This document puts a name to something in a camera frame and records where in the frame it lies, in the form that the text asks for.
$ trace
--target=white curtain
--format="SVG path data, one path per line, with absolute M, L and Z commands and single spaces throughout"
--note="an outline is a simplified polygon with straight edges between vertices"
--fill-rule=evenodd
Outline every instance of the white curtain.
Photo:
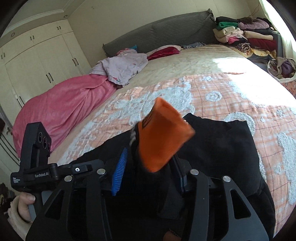
M 289 28 L 267 0 L 259 0 L 266 17 L 271 21 L 272 25 L 279 31 L 283 41 L 283 50 L 285 58 L 296 59 L 296 41 L 293 38 Z

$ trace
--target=red pillow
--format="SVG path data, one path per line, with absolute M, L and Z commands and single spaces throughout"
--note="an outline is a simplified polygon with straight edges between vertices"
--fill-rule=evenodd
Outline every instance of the red pillow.
M 153 60 L 153 59 L 166 57 L 166 56 L 170 56 L 170 55 L 178 54 L 178 53 L 180 53 L 180 51 L 178 49 L 176 49 L 175 47 L 168 47 L 168 48 L 161 49 L 161 50 L 154 52 L 153 54 L 148 56 L 147 59 Z
M 258 47 L 260 49 L 266 49 L 268 51 L 276 50 L 276 41 L 275 40 L 267 40 L 267 39 L 248 39 L 251 44 L 251 47 Z

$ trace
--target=purple folded cloth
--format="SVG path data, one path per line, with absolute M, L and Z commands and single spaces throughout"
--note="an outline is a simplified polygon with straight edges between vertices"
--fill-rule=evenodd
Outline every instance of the purple folded cloth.
M 292 65 L 291 65 L 291 63 L 289 61 L 286 60 L 281 65 L 281 72 L 282 72 L 282 74 L 285 74 L 285 75 L 289 75 L 292 72 L 294 72 L 294 69 L 292 68 Z
M 239 23 L 239 28 L 240 29 L 267 29 L 269 28 L 269 25 L 267 22 L 260 20 L 260 19 L 256 19 L 256 22 L 253 22 L 251 24 L 243 24 L 243 23 Z

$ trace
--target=person's thumb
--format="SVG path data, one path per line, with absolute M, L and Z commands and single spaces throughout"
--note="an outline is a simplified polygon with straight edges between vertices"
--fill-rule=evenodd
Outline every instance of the person's thumb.
M 35 202 L 35 196 L 30 193 L 22 192 L 20 194 L 19 204 L 18 204 L 18 212 L 22 219 L 27 222 L 31 221 L 31 216 L 29 212 L 28 205 L 33 204 Z

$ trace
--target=sleeve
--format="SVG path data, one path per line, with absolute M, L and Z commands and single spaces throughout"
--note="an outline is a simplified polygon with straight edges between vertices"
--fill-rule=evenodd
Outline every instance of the sleeve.
M 26 223 L 18 214 L 17 207 L 19 202 L 19 196 L 17 196 L 10 204 L 8 209 L 8 222 L 16 231 L 16 233 L 23 239 L 26 239 L 26 235 L 31 227 L 31 223 Z

